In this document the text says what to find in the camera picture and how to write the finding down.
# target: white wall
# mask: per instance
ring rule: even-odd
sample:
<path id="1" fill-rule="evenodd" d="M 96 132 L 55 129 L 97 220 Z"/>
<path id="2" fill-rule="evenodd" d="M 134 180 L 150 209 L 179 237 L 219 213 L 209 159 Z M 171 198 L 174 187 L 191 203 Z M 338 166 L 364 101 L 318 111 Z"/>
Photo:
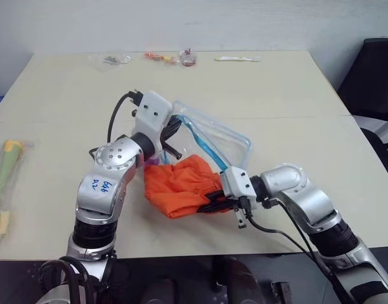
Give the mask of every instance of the white wall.
<path id="1" fill-rule="evenodd" d="M 0 0 L 0 95 L 32 53 L 308 49 L 337 87 L 388 0 Z"/>

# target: orange cloth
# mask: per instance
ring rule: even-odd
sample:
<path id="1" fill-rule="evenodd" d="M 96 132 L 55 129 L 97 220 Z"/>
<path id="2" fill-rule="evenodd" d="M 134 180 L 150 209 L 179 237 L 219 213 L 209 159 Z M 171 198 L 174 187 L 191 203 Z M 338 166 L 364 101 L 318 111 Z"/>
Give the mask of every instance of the orange cloth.
<path id="1" fill-rule="evenodd" d="M 197 212 L 209 203 L 206 194 L 222 189 L 219 174 L 198 155 L 176 165 L 145 168 L 145 195 L 164 215 L 175 219 Z"/>

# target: floor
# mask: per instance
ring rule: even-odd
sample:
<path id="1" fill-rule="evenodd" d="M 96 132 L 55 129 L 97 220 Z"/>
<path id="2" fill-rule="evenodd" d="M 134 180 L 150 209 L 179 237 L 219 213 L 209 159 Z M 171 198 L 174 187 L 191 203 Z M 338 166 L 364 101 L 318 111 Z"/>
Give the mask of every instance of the floor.
<path id="1" fill-rule="evenodd" d="M 388 247 L 372 251 L 388 271 Z M 235 257 L 261 284 L 289 282 L 294 304 L 339 303 L 331 285 L 303 254 Z M 37 281 L 37 269 L 41 264 L 41 261 L 0 261 L 0 304 L 34 304 L 42 295 Z M 227 304 L 225 289 L 219 293 L 210 289 L 210 265 L 210 256 L 118 260 L 110 290 L 113 303 L 139 304 L 149 284 L 168 277 L 178 284 L 178 303 Z"/>

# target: office chair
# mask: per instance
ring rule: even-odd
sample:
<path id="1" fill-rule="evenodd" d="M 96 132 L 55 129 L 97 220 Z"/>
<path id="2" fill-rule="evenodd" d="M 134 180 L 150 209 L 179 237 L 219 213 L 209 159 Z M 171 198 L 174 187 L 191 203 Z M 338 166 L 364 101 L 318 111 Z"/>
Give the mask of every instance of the office chair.
<path id="1" fill-rule="evenodd" d="M 365 39 L 338 95 L 352 115 L 388 121 L 388 39 Z M 388 172 L 388 143 L 362 129 Z"/>

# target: corn toy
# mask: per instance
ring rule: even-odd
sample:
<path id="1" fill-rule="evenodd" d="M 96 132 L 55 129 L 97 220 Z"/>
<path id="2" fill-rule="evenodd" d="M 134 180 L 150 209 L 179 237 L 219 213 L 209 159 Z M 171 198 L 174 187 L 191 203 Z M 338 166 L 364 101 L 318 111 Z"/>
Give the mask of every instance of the corn toy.
<path id="1" fill-rule="evenodd" d="M 18 160 L 23 153 L 23 146 L 18 141 L 6 141 L 0 157 L 0 206 L 1 200 L 4 199 L 6 185 L 10 181 L 12 172 L 15 169 Z M 10 219 L 9 212 L 2 212 L 0 209 L 0 236 L 6 234 L 8 222 Z"/>

